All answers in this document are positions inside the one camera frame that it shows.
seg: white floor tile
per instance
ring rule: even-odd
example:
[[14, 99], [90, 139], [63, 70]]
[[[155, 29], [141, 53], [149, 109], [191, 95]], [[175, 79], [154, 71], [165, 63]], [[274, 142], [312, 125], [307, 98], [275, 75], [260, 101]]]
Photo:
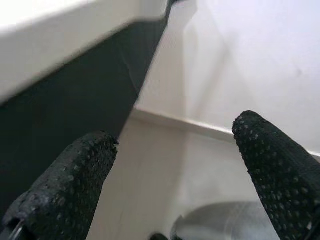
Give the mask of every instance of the white floor tile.
[[231, 143], [136, 120], [119, 142], [88, 240], [168, 236], [180, 215], [199, 207], [258, 199]]

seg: dark gray panel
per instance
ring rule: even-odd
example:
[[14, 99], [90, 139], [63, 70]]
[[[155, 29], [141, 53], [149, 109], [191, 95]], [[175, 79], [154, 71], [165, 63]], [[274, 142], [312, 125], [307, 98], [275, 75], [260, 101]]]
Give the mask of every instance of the dark gray panel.
[[171, 4], [163, 19], [129, 25], [1, 106], [0, 218], [74, 140], [120, 135]]

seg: black rubber gripper pad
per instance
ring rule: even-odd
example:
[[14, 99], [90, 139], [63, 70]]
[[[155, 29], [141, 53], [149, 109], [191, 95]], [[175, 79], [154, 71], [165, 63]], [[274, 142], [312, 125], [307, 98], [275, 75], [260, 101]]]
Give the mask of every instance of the black rubber gripper pad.
[[103, 183], [116, 159], [116, 143], [100, 131], [69, 145], [13, 202], [3, 224], [23, 221], [39, 240], [85, 240]]
[[281, 240], [315, 230], [320, 164], [260, 115], [243, 112], [233, 123], [236, 144], [259, 198]]

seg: white wall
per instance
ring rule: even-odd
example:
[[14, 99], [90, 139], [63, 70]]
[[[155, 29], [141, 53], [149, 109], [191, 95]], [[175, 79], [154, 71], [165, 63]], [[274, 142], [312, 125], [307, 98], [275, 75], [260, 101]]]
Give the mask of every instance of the white wall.
[[320, 152], [320, 2], [173, 7], [137, 108], [231, 129], [245, 110]]

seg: white surface edge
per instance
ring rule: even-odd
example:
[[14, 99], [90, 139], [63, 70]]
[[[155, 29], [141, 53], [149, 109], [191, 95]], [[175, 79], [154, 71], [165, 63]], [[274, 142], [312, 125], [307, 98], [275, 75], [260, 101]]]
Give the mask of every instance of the white surface edge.
[[[234, 135], [231, 130], [212, 126], [202, 122], [197, 122], [189, 119], [178, 119], [166, 114], [159, 114], [155, 112], [145, 111], [134, 108], [130, 115], [131, 118], [143, 122], [153, 123], [165, 127], [176, 128], [183, 131], [196, 133], [199, 135], [207, 136], [220, 141], [236, 144]], [[320, 153], [308, 151], [318, 162], [320, 162]]]
[[135, 21], [164, 17], [168, 0], [95, 0], [0, 29], [0, 104]]

